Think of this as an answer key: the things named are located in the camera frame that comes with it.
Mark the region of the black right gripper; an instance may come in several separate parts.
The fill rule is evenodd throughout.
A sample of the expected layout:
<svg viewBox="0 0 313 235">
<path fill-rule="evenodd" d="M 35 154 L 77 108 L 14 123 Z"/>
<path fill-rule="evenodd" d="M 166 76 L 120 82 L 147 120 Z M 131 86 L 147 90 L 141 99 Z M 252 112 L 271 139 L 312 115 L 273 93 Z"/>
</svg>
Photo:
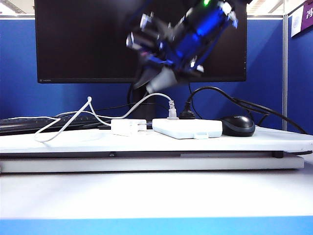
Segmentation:
<svg viewBox="0 0 313 235">
<path fill-rule="evenodd" d="M 184 61 L 169 46 L 160 45 L 163 48 L 158 48 L 158 50 L 147 47 L 139 50 L 141 74 L 133 85 L 134 89 L 148 83 L 147 92 L 158 92 L 177 84 L 176 76 L 203 75 L 203 66 L 201 64 L 196 66 L 196 56 Z"/>
</svg>

